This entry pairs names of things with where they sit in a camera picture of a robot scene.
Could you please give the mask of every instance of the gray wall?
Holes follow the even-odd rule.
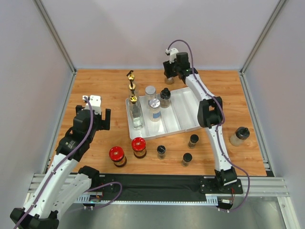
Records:
[[[41,173],[71,72],[32,0],[0,0],[0,222]]]
[[[43,2],[77,68],[162,68],[185,39],[197,68],[240,69],[278,0]]]
[[[273,169],[305,228],[305,1],[289,0],[246,72]]]

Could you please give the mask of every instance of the red lid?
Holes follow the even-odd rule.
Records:
[[[145,149],[145,147],[146,147],[146,143],[145,143],[144,138],[136,137],[135,139],[133,139],[132,149],[134,151],[142,151]]]
[[[124,151],[121,147],[115,146],[109,151],[109,157],[112,161],[119,161],[124,157]]]

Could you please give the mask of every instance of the cable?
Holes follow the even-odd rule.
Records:
[[[92,106],[90,104],[90,101],[87,97],[85,97],[86,102],[88,103],[89,106],[89,110],[90,110],[90,125],[89,125],[89,129],[85,135],[85,137],[82,139],[82,141],[64,158],[60,161],[60,163],[58,163],[58,165],[53,169],[53,171],[51,171],[50,175],[48,176],[48,178],[46,179],[45,183],[43,184],[42,188],[40,189],[38,195],[36,196],[36,198],[34,199],[32,205],[30,206],[30,208],[24,213],[24,215],[20,218],[20,220],[16,223],[14,229],[17,229],[18,226],[21,224],[21,222],[26,218],[26,216],[30,213],[30,211],[32,211],[32,209],[34,208],[34,206],[36,205],[36,203],[38,202],[39,198],[41,197],[43,191],[45,190],[47,184],[49,183],[49,181],[51,180],[52,176],[56,173],[57,169],[63,164],[63,162],[65,160],[67,160],[69,157],[71,157],[72,155],[74,155],[76,153],[76,151],[82,146],[82,144],[87,140],[91,130],[92,130],[92,126],[93,126],[93,109]]]
[[[113,182],[110,182],[110,183],[107,183],[107,184],[104,184],[104,185],[101,185],[101,186],[98,186],[98,187],[95,187],[95,188],[91,188],[91,189],[88,189],[87,191],[85,191],[85,192],[92,192],[92,191],[97,190],[97,189],[100,189],[100,188],[102,188],[102,187],[106,187],[106,186],[114,185],[114,184],[120,185],[120,191],[119,191],[119,193],[116,195],[116,197],[113,198],[113,199],[112,199],[111,201],[109,201],[108,203],[103,204],[103,205],[101,205],[101,206],[94,207],[93,209],[103,208],[103,207],[106,207],[106,206],[110,205],[111,203],[113,203],[113,202],[121,195],[122,190],[123,190],[123,186],[122,186],[122,184],[121,184],[120,182],[113,181]],[[78,210],[83,210],[83,208],[74,209],[74,210],[72,210],[72,211],[69,211],[69,213],[75,212],[75,211],[78,211]]]
[[[243,172],[246,174],[247,178],[248,178],[248,188],[247,188],[247,192],[246,192],[246,194],[245,194],[245,196],[244,196],[244,199],[243,199],[242,203],[241,203],[239,206],[237,206],[236,208],[230,210],[230,212],[234,212],[234,211],[238,210],[239,208],[241,208],[241,207],[244,205],[244,203],[245,203],[245,201],[247,200],[247,198],[248,198],[249,191],[250,191],[250,176],[249,176],[249,174],[248,174],[243,168],[240,168],[239,166],[237,166],[237,165],[235,165],[234,163],[232,163],[232,161],[230,161],[230,159],[224,154],[224,150],[223,150],[223,148],[222,148],[222,146],[221,146],[220,137],[219,137],[219,134],[218,134],[218,128],[219,128],[222,124],[224,124],[224,122],[225,122],[224,111],[223,111],[223,109],[221,108],[219,102],[216,100],[216,98],[215,98],[214,96],[210,95],[210,94],[206,91],[206,89],[204,88],[204,86],[200,83],[200,81],[198,81],[198,78],[197,78],[197,76],[195,75],[195,71],[194,71],[193,53],[192,53],[192,50],[191,50],[190,45],[189,45],[186,41],[178,39],[178,40],[173,41],[173,42],[168,46],[167,50],[169,50],[170,47],[172,46],[172,44],[174,44],[174,43],[176,43],[176,42],[183,42],[183,43],[188,47],[188,49],[189,49],[189,51],[190,51],[190,56],[191,56],[192,74],[193,74],[195,80],[197,81],[197,83],[199,84],[199,86],[203,89],[204,93],[215,101],[215,103],[217,104],[217,106],[218,106],[218,108],[219,108],[219,110],[220,110],[220,112],[221,112],[221,115],[222,115],[222,117],[223,117],[223,120],[222,120],[222,122],[221,122],[220,124],[218,124],[218,125],[216,126],[215,132],[216,132],[217,141],[218,141],[218,145],[219,145],[220,151],[221,151],[221,153],[222,153],[222,156],[224,156],[224,158],[225,158],[233,167],[235,167],[235,168],[237,168],[237,169],[243,171]]]

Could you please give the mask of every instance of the plastic tray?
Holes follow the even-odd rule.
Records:
[[[171,91],[171,104],[161,108],[161,119],[152,122],[149,119],[149,107],[145,96],[140,96],[140,103],[144,117],[143,128],[135,130],[129,114],[129,101],[126,99],[130,139],[142,137],[151,140],[158,137],[189,132],[200,128],[197,113],[199,101],[189,87]]]

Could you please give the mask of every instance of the wooden table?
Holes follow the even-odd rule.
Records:
[[[128,71],[78,71],[57,145],[65,132],[72,126],[75,106],[83,104],[82,95],[100,95],[102,97],[103,118],[105,108],[110,108],[112,113],[110,131],[103,130],[96,133],[90,149],[76,166],[74,172],[87,165],[101,173],[214,175],[214,157],[204,129],[149,140],[146,142],[147,155],[145,158],[137,159],[133,155],[125,105],[129,94],[126,77]],[[223,99],[226,117],[223,133],[231,161],[244,168],[251,176],[266,176],[238,72],[199,71],[199,74],[209,90]],[[157,93],[164,87],[168,87],[170,90],[186,87],[178,77],[175,78],[174,84],[166,85],[161,70],[135,70],[134,75],[140,96],[145,95],[145,87],[148,85],[155,86]],[[248,127],[251,134],[243,145],[235,147],[230,144],[229,137],[240,126]],[[197,134],[200,138],[195,149],[187,147],[191,134]],[[157,158],[158,145],[166,147],[164,160]],[[109,150],[113,146],[120,146],[124,149],[127,157],[126,166],[117,168],[110,160]],[[186,152],[193,155],[193,160],[188,167],[183,167],[181,160]],[[244,176],[244,173],[238,169],[236,172],[238,175]]]

